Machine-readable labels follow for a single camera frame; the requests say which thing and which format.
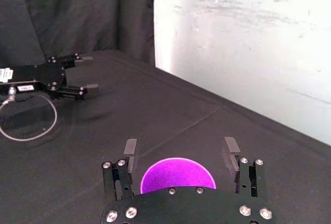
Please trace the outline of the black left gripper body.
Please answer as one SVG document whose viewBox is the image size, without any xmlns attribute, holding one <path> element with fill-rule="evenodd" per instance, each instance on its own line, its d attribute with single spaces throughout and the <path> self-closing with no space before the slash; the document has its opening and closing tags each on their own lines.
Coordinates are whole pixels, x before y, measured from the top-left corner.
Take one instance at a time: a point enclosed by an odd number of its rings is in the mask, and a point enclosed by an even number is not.
<svg viewBox="0 0 331 224">
<path fill-rule="evenodd" d="M 50 60 L 39 65 L 1 68 L 1 95 L 11 87 L 16 93 L 44 92 L 56 98 L 66 91 L 66 63 Z"/>
</svg>

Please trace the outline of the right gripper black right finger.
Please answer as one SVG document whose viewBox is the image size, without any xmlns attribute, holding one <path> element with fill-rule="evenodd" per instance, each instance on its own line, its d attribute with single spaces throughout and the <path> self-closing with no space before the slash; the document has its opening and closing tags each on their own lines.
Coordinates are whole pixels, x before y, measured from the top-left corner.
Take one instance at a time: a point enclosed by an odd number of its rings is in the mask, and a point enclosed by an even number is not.
<svg viewBox="0 0 331 224">
<path fill-rule="evenodd" d="M 261 158 L 250 159 L 241 155 L 234 137 L 224 137 L 222 157 L 236 185 L 237 194 L 259 199 L 267 198 L 264 161 Z"/>
</svg>

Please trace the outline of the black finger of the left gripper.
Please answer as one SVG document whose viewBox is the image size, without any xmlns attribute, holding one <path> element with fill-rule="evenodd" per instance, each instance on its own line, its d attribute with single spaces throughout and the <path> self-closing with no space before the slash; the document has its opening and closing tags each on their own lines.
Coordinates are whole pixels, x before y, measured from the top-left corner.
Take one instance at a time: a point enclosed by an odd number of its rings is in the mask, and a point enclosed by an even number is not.
<svg viewBox="0 0 331 224">
<path fill-rule="evenodd" d="M 78 66 L 89 66 L 94 60 L 91 56 L 81 56 L 79 53 L 74 53 L 64 56 L 51 56 L 47 61 L 59 64 L 62 69 L 69 69 Z"/>
<path fill-rule="evenodd" d="M 86 98 L 95 97 L 98 92 L 98 84 L 87 84 L 85 86 L 64 85 L 57 90 L 50 91 L 50 98 L 52 100 L 84 101 Z"/>
</svg>

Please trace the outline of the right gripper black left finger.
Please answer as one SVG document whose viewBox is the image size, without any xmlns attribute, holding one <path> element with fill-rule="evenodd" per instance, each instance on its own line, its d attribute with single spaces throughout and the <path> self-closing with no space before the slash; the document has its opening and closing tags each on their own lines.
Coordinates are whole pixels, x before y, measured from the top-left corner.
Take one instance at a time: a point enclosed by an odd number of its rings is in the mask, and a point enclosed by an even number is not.
<svg viewBox="0 0 331 224">
<path fill-rule="evenodd" d="M 116 162 L 104 161 L 101 164 L 104 197 L 106 201 L 116 201 L 134 195 L 132 174 L 137 156 L 137 138 L 126 141 L 123 155 Z"/>
</svg>

